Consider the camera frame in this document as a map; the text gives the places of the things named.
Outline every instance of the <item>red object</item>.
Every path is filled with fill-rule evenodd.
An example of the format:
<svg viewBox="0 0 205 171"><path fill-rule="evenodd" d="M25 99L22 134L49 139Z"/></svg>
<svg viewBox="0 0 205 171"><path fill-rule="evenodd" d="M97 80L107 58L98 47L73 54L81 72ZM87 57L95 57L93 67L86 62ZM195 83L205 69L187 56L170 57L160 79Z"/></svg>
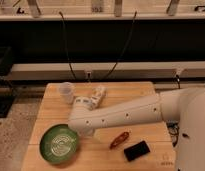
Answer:
<svg viewBox="0 0 205 171"><path fill-rule="evenodd" d="M118 137L116 137L111 145L110 145L110 149L113 149L115 147L117 147L119 144L121 144L122 142L124 142L125 140L127 140L129 137L129 132L123 132L122 134L120 134Z"/></svg>

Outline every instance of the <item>white cup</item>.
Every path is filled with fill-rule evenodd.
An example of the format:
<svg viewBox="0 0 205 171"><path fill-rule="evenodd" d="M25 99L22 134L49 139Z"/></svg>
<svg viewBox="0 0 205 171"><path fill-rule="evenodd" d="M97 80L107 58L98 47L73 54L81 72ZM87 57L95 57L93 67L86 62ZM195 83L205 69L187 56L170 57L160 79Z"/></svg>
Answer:
<svg viewBox="0 0 205 171"><path fill-rule="evenodd" d="M58 91L64 98L65 102L72 104L74 101L74 85L70 82L60 83Z"/></svg>

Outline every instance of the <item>wooden tabletop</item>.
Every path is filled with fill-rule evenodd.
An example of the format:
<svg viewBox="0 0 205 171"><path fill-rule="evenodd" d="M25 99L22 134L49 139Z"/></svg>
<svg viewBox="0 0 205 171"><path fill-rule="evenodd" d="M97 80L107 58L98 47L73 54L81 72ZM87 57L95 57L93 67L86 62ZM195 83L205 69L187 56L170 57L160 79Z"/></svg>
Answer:
<svg viewBox="0 0 205 171"><path fill-rule="evenodd" d="M75 96L90 96L94 88L104 85L107 89L100 108L122 103L155 93L150 82L75 83ZM104 128L93 137L80 137L80 148L71 161L60 165L47 163L39 153L40 139L47 129L67 123L71 105L65 103L57 91L58 84L48 84L33 133L24 158L22 171L173 171L175 152L164 122ZM111 141L124 131L130 131L127 142L109 150ZM145 140L150 153L128 162L123 150Z"/></svg>

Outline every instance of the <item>green bowl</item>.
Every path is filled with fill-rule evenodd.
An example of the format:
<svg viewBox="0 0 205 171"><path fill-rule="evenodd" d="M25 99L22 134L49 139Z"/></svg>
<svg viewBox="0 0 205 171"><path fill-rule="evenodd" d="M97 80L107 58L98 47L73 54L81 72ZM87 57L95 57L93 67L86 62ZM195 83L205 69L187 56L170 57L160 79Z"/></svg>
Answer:
<svg viewBox="0 0 205 171"><path fill-rule="evenodd" d="M40 141L40 154L51 164L60 164L75 154L79 137L67 124L59 124L45 132Z"/></svg>

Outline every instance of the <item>black cable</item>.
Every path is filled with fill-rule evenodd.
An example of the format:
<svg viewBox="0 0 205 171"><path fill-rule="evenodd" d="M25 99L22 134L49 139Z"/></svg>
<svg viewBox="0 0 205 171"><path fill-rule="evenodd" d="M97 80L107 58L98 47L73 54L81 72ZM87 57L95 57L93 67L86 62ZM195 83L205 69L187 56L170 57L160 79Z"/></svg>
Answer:
<svg viewBox="0 0 205 171"><path fill-rule="evenodd" d="M21 1L21 0L16 1L16 2L12 5L12 7L15 7L17 4L20 3L20 1Z"/></svg>
<svg viewBox="0 0 205 171"><path fill-rule="evenodd" d="M62 22L63 22L63 38L64 38L64 43L65 43L65 54L66 54L66 57L67 57L67 59L68 59L68 64L69 64L71 73L72 73L74 79L76 80L77 77L76 77L76 75L75 75L75 73L74 73L74 70L73 70L72 65L71 65L71 60L70 60L70 58L69 58L65 18L64 18L64 16L63 16L63 13L62 13L62 12L59 12L59 14L60 14L61 17L62 17Z"/></svg>
<svg viewBox="0 0 205 171"><path fill-rule="evenodd" d="M115 63L114 66L112 67L112 69L111 69L101 80L104 80L104 79L108 78L109 75L111 75L111 74L113 73L113 71L114 71L115 68L117 67L119 61L122 59L123 55L125 54L125 51L126 51L126 49L128 48L128 45L129 45L129 43L130 43L130 41L131 41L131 37L132 37L132 35L133 35L133 29L134 29L134 23L135 23L136 16L137 16L137 11L134 12L134 17L133 17L133 21L132 21L132 24L131 24L131 29L130 29L130 32L129 32L129 34L128 34L128 38L127 38L127 40L126 40L126 42L125 42L125 45L124 45L124 47L123 47L123 50L122 50L122 52L120 53L119 58L117 59L116 63Z"/></svg>
<svg viewBox="0 0 205 171"><path fill-rule="evenodd" d="M171 125L171 126L168 126L168 128L169 128L169 134L170 134L172 137L175 137L175 138L176 138L176 140L173 142L173 146L175 147L175 146L177 145L177 143L178 143L179 126L178 126L178 124L176 123L176 124L173 124L173 125Z"/></svg>

